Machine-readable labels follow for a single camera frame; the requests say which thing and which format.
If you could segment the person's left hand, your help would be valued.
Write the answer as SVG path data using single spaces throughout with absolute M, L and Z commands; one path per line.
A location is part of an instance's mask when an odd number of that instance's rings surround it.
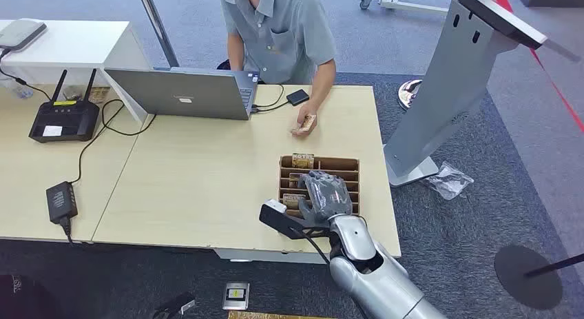
M 305 103 L 299 110 L 296 126 L 291 130 L 296 137 L 308 136 L 317 126 L 317 108 L 311 103 Z

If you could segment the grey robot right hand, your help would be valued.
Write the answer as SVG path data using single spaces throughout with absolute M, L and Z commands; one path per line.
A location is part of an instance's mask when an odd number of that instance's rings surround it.
M 311 170 L 300 175 L 299 186 L 307 190 L 310 200 L 298 199 L 305 227 L 321 227 L 336 216 L 352 215 L 353 202 L 342 178 Z

